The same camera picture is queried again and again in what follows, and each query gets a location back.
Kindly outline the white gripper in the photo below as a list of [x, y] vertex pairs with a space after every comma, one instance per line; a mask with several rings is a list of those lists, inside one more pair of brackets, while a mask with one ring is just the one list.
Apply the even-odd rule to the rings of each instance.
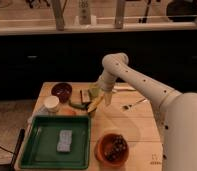
[[97, 80], [98, 86], [104, 93], [105, 105], [108, 106], [111, 104], [112, 99], [112, 89], [113, 89], [113, 81], [110, 78], [100, 76]]

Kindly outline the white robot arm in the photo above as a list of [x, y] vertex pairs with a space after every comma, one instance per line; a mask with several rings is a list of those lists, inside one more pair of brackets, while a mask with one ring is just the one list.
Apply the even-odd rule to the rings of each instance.
[[197, 171], [197, 93], [181, 93], [128, 66], [125, 53], [105, 55], [98, 84], [111, 92], [118, 78], [165, 115], [162, 171]]

